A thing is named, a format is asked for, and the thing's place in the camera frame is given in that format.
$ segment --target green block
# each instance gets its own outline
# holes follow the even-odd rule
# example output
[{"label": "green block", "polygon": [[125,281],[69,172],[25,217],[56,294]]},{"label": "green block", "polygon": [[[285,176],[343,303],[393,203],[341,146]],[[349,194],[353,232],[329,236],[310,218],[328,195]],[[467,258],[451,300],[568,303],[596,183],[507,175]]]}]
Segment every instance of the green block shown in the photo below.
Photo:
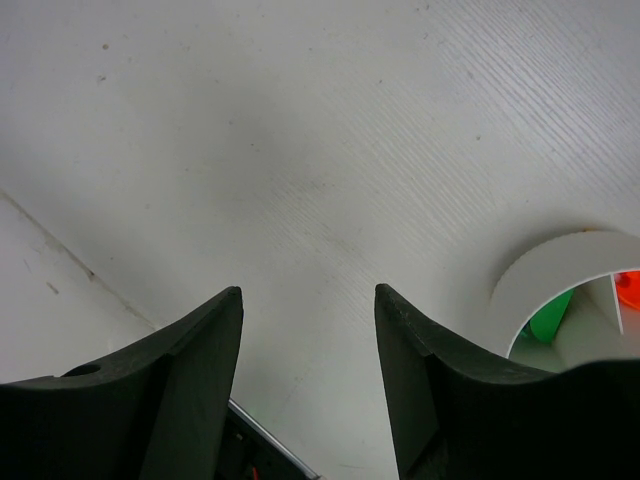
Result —
[{"label": "green block", "polygon": [[529,329],[536,339],[542,343],[553,342],[572,296],[573,288],[551,300],[531,317]]}]

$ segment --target white floor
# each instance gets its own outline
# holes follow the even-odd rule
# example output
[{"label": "white floor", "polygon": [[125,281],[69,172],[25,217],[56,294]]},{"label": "white floor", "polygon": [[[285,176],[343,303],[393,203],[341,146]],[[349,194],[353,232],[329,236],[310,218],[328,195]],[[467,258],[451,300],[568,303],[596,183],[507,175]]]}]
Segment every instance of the white floor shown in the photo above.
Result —
[{"label": "white floor", "polygon": [[153,331],[0,193],[0,383],[62,375]]},{"label": "white floor", "polygon": [[374,285],[464,333],[536,241],[640,234],[639,20],[5,0],[0,188],[155,325],[242,286],[234,398],[330,479],[395,478]]}]

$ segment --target black plastic part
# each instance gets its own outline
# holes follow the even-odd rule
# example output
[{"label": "black plastic part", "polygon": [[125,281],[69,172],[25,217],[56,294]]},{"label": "black plastic part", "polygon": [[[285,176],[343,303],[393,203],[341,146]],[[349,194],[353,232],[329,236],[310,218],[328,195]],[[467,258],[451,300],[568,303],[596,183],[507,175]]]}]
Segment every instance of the black plastic part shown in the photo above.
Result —
[{"label": "black plastic part", "polygon": [[401,479],[637,477],[639,361],[557,375],[519,365],[387,285],[377,287],[375,317]]},{"label": "black plastic part", "polygon": [[232,410],[227,413],[215,480],[308,480],[305,474]]},{"label": "black plastic part", "polygon": [[229,288],[60,378],[0,385],[0,477],[212,479],[242,316]]}]

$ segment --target metal rod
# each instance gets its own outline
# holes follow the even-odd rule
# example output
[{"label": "metal rod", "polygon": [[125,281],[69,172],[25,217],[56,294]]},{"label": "metal rod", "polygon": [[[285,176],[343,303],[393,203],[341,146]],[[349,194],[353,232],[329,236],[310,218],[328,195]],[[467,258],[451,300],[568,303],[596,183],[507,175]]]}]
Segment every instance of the metal rod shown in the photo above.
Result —
[{"label": "metal rod", "polygon": [[245,422],[247,422],[251,428],[253,428],[256,432],[258,432],[267,442],[273,445],[282,455],[284,455],[291,463],[293,463],[296,467],[298,467],[305,477],[309,480],[318,480],[320,475],[315,473],[311,468],[309,468],[302,460],[296,457],[291,450],[285,447],[280,441],[271,435],[269,431],[260,425],[251,415],[245,412],[240,405],[238,405],[233,398],[229,399],[229,408],[240,418],[242,418]]}]

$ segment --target screw hole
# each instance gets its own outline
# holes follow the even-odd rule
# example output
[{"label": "screw hole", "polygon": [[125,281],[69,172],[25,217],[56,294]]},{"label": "screw hole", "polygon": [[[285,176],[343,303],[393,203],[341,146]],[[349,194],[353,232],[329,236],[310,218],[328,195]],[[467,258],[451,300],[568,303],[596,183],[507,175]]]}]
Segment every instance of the screw hole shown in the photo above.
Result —
[{"label": "screw hole", "polygon": [[63,377],[80,377],[82,375],[89,375],[90,373],[96,373],[100,370],[100,365],[89,363],[88,365],[80,365],[79,367],[69,370],[63,375]]}]

